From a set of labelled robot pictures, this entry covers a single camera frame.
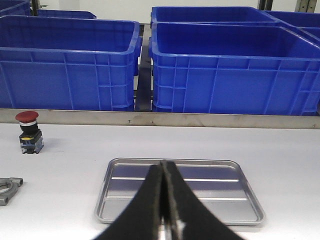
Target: stainless steel tray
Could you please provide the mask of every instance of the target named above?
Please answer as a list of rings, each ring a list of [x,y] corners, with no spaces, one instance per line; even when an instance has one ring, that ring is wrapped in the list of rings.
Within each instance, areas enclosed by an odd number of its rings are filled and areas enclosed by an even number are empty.
[[[112,223],[136,194],[150,165],[162,159],[117,158],[109,163],[95,215]],[[166,159],[176,163],[200,201],[229,226],[255,226],[264,219],[261,208],[240,166],[228,160]]]

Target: white table surface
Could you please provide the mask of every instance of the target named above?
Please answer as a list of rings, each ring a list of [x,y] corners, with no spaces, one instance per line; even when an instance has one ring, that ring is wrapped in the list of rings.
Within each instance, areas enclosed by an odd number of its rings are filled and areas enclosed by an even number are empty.
[[[40,154],[22,154],[19,124],[0,124],[0,178],[24,184],[0,206],[0,240],[90,240],[106,228],[94,216],[115,158],[232,160],[261,203],[247,240],[319,240],[320,130],[39,124]]]

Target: plastic crate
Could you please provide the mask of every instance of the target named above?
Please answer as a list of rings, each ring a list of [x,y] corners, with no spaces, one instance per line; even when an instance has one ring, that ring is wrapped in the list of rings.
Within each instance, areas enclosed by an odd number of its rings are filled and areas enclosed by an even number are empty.
[[[0,17],[5,15],[30,15],[29,0],[0,0]]]
[[[45,10],[39,9],[39,17],[50,18],[70,18],[70,19],[97,19],[97,17],[89,11],[65,11],[65,10]]]
[[[139,23],[0,18],[0,108],[133,109]]]
[[[310,115],[320,47],[283,27],[154,23],[153,110]]]
[[[263,11],[248,6],[156,6],[151,23],[183,22],[197,24],[275,25]]]

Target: stainless steel edge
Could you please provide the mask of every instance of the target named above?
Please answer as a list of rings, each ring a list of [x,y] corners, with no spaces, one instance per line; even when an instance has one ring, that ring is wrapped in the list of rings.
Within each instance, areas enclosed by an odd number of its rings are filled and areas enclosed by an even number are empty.
[[[97,202],[96,202],[96,205],[95,205],[95,209],[94,209],[95,217],[100,222],[102,222],[104,224],[110,224],[111,223],[109,221],[106,221],[103,217],[101,217],[101,211],[103,209],[104,199],[105,199],[106,193],[107,193],[106,189],[108,188],[108,185],[109,185],[109,179],[110,179],[111,174],[112,174],[112,169],[113,169],[113,166],[114,166],[115,162],[117,161],[117,159],[118,158],[115,158],[115,159],[111,160],[109,162],[109,164],[108,164],[108,167],[107,167],[107,170],[106,170],[103,182],[102,182],[102,186],[101,186],[101,189],[100,189],[100,192],[99,192],[99,195],[98,195],[98,199],[97,199]]]
[[[39,113],[39,124],[320,129],[318,116],[31,110]],[[18,123],[15,116],[23,111],[27,109],[0,108],[0,123]]]
[[[266,213],[263,210],[258,198],[255,195],[255,192],[251,188],[244,172],[242,171],[240,165],[236,163],[235,161],[229,161],[233,163],[233,167],[237,169],[237,171],[240,173],[239,179],[242,183],[242,187],[244,189],[244,192],[247,194],[247,198],[249,201],[251,201],[251,206],[255,212],[255,215],[257,216],[256,224],[261,224],[266,220]]]

